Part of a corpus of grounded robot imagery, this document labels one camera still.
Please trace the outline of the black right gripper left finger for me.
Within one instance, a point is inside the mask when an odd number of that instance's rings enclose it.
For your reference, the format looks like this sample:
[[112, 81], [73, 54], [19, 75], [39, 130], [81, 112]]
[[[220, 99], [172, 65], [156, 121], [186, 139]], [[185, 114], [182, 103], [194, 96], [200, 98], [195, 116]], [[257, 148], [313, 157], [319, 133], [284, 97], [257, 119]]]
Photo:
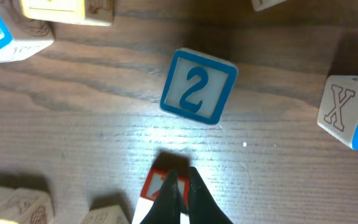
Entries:
[[140, 224], [180, 224], [180, 197], [178, 173], [170, 170], [154, 204]]

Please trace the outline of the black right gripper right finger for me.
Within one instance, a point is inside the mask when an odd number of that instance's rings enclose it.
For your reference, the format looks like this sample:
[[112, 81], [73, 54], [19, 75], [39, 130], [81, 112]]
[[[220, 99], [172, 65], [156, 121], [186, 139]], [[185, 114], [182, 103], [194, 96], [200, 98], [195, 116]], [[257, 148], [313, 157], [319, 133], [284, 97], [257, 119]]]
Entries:
[[189, 167], [188, 211], [190, 224], [232, 224], [218, 207], [195, 167]]

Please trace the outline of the red R block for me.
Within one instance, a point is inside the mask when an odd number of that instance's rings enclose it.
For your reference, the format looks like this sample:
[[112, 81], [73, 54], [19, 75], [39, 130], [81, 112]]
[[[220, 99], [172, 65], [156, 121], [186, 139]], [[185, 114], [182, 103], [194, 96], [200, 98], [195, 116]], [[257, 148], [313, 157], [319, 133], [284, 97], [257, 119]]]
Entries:
[[[160, 188], [163, 184], [163, 181], [166, 179], [167, 171], [150, 169], [143, 188], [140, 193], [140, 197], [137, 201], [135, 208], [134, 217], [132, 219], [132, 224], [139, 224], [149, 210], [152, 208], [152, 205], [155, 199], [158, 196]], [[178, 176], [178, 189], [181, 195], [181, 224], [189, 224], [188, 216], [188, 190], [189, 190], [189, 180], [187, 177]]]

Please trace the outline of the yellow O block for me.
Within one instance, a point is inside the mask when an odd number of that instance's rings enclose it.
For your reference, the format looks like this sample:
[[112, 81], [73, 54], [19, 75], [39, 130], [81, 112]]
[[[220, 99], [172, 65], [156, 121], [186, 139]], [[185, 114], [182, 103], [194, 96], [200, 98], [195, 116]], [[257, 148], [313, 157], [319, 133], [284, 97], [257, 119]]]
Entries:
[[129, 224], [122, 208], [112, 205], [88, 212], [81, 224]]

